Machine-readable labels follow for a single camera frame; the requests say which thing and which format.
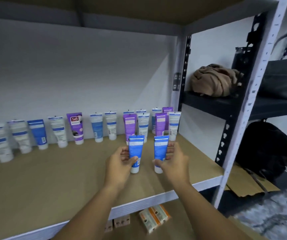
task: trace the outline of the dark gray handbag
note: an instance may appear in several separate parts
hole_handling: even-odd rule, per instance
[[[276,44],[287,37],[287,34],[277,39]],[[269,61],[262,78],[259,95],[287,99],[287,59]]]

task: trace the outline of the brown bag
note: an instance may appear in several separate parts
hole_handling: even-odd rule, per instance
[[[231,89],[237,84],[241,73],[235,69],[225,68],[218,64],[202,66],[191,76],[191,87],[194,92],[212,97],[230,95]]]

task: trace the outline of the person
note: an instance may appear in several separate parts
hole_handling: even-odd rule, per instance
[[[197,239],[250,240],[215,209],[189,182],[188,157],[177,142],[169,142],[165,161],[153,160],[173,185]],[[104,185],[52,240],[102,239],[115,199],[122,191],[137,157],[129,158],[127,146],[119,147],[106,160]]]

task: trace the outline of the orange and white package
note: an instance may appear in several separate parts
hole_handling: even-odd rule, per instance
[[[139,216],[149,233],[152,233],[153,230],[161,225],[160,221],[151,208],[140,211]]]
[[[104,227],[104,232],[111,232],[113,230],[113,221],[109,220]]]
[[[150,208],[153,211],[153,213],[156,215],[156,217],[158,218],[161,224],[163,224],[164,222],[168,221],[171,218],[169,213],[166,211],[166,209],[161,204],[152,206]]]
[[[113,220],[115,228],[127,226],[130,224],[130,215],[121,216]]]

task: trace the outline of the purple object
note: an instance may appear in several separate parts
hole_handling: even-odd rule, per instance
[[[174,108],[173,107],[163,107],[162,112],[167,113],[165,117],[165,131],[169,130],[169,112],[173,112]]]
[[[81,145],[84,142],[83,128],[82,128],[82,113],[68,113],[68,122],[72,131],[72,135],[77,145]]]
[[[156,136],[163,136],[166,126],[167,113],[156,113]]]
[[[137,115],[135,113],[124,114],[123,118],[125,123],[125,140],[127,145],[129,145],[129,136],[134,136],[136,132]]]

